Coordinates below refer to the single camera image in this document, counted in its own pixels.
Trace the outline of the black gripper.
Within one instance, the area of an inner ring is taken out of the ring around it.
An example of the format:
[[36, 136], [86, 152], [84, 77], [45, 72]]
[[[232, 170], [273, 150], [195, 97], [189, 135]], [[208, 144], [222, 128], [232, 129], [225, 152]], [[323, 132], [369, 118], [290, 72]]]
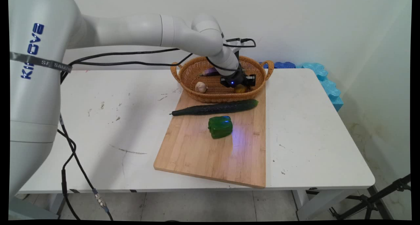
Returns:
[[225, 87], [235, 88], [239, 84], [245, 84], [247, 87], [254, 87], [256, 85], [256, 75], [246, 75], [242, 68], [238, 68], [233, 74], [221, 77], [221, 85]]

